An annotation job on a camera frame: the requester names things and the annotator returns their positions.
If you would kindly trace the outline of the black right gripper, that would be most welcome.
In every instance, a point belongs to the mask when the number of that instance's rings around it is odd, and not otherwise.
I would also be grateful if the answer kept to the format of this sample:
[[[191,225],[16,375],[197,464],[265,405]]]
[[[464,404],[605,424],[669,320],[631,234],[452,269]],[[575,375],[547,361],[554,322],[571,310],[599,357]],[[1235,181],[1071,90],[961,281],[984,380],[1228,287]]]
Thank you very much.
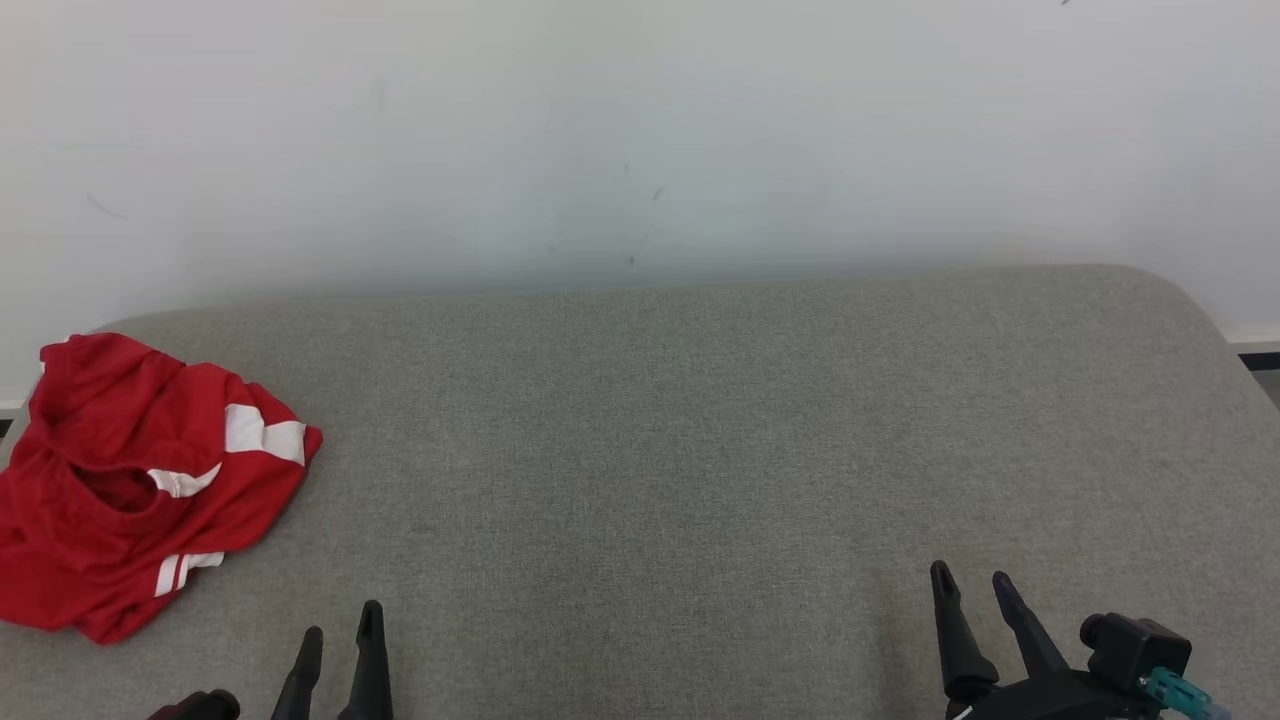
[[[1029,679],[997,685],[998,671],[980,652],[963,611],[961,592],[942,560],[931,564],[931,587],[943,693],[950,701],[947,719],[1161,717],[1164,706],[1147,694],[1120,691],[1091,673],[1069,670],[1005,571],[992,575],[992,587]]]

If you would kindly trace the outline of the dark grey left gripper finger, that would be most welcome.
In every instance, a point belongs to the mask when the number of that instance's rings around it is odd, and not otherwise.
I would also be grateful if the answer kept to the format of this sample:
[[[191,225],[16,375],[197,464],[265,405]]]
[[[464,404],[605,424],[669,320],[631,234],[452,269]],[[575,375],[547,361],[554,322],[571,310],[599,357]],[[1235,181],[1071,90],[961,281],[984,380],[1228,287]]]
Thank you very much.
[[[355,643],[358,651],[347,705],[339,719],[394,717],[387,652],[384,609],[376,600],[364,603]]]
[[[320,626],[310,626],[303,634],[294,665],[285,676],[271,720],[308,720],[312,692],[323,667],[324,634]]]

